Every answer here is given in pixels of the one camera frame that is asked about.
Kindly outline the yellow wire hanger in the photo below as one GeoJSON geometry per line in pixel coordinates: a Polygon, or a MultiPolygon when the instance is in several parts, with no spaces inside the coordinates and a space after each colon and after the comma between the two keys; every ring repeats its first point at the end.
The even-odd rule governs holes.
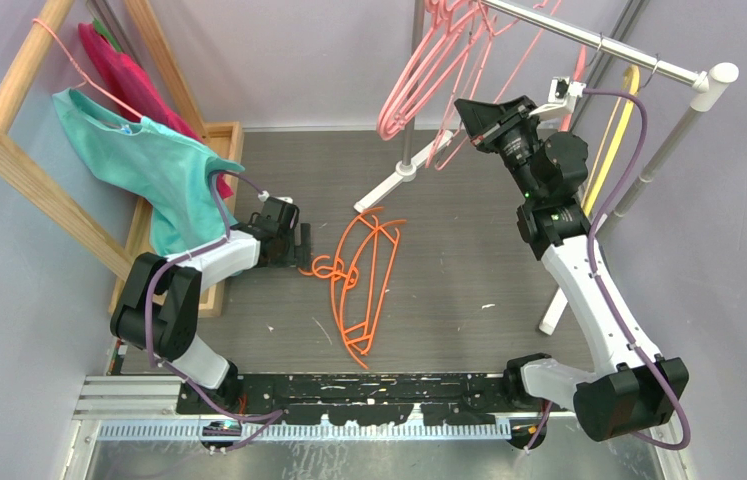
{"type": "Polygon", "coordinates": [[[614,104],[594,158],[592,172],[586,182],[581,202],[586,215],[590,215],[594,211],[596,201],[619,153],[634,109],[635,103],[625,97],[618,97],[614,104]]]}

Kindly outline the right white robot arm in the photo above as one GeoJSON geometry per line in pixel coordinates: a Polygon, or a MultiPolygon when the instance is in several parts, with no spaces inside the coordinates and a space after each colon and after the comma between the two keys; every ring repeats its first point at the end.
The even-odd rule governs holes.
{"type": "Polygon", "coordinates": [[[688,369],[681,358],[664,357],[635,321],[577,199],[588,177],[587,143],[571,132],[541,138],[539,108],[526,96],[500,104],[457,99],[454,107],[474,147],[499,155],[523,194],[520,235],[563,292],[594,367],[544,353],[512,359],[503,373],[507,403],[526,411],[544,400],[569,410],[597,442],[645,439],[672,418],[686,426],[679,399],[688,369]]]}

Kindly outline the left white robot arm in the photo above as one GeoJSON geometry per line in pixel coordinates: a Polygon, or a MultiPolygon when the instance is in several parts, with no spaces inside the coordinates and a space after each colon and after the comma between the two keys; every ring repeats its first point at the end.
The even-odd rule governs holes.
{"type": "Polygon", "coordinates": [[[192,251],[137,256],[114,308],[111,333],[202,387],[201,398],[214,411],[229,412],[241,397],[238,369],[197,334],[202,293],[246,270],[311,262],[310,224],[301,221],[297,205],[270,197],[248,222],[192,251]]]}

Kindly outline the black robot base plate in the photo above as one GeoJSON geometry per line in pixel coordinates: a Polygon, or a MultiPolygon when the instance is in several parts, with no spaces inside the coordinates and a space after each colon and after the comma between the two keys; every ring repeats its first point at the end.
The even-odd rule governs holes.
{"type": "Polygon", "coordinates": [[[550,408],[488,373],[248,374],[218,391],[183,384],[179,415],[203,416],[208,448],[237,440],[496,440],[537,448],[550,408]]]}

